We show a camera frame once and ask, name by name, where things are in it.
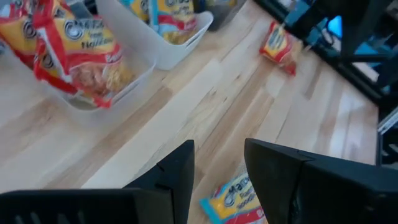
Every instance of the wooden surface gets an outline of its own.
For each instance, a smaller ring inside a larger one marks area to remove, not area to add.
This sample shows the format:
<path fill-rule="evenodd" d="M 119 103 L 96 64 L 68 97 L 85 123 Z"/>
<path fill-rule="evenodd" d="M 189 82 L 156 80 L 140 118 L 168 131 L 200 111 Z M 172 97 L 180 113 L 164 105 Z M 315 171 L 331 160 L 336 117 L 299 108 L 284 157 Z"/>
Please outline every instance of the wooden surface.
<path fill-rule="evenodd" d="M 194 139 L 189 223 L 207 223 L 198 200 L 243 169 L 245 138 L 372 164 L 377 108 L 311 52 L 294 78 L 258 55 L 271 20 L 247 2 L 172 71 L 154 72 L 155 94 L 115 128 L 80 128 L 3 57 L 0 192 L 120 188 Z"/>

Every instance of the red noodle package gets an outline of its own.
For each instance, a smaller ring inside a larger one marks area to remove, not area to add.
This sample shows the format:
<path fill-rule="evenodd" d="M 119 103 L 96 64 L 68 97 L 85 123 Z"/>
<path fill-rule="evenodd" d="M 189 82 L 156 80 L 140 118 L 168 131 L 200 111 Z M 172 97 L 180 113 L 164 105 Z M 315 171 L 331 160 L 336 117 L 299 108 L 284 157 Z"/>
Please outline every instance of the red noodle package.
<path fill-rule="evenodd" d="M 135 75 L 126 65 L 121 46 L 99 17 L 52 17 L 55 0 L 39 0 L 34 27 L 45 42 L 60 78 L 71 83 L 94 105 L 109 108 Z"/>
<path fill-rule="evenodd" d="M 266 224 L 266 217 L 245 172 L 200 200 L 213 224 Z"/>
<path fill-rule="evenodd" d="M 276 21 L 273 21 L 259 51 L 260 54 L 275 61 L 287 73 L 295 75 L 302 49 L 301 40 L 297 40 Z"/>

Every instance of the noodle image on package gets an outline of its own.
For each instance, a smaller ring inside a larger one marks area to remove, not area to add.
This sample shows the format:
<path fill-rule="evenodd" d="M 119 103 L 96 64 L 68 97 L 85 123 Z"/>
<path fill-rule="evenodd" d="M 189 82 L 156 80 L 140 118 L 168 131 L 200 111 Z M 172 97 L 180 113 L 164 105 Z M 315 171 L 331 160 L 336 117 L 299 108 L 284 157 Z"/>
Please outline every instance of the noodle image on package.
<path fill-rule="evenodd" d="M 267 223 L 247 172 L 218 187 L 200 205 L 213 224 Z"/>
<path fill-rule="evenodd" d="M 295 75 L 302 49 L 301 40 L 288 33 L 276 21 L 272 21 L 259 52 L 288 74 Z"/>

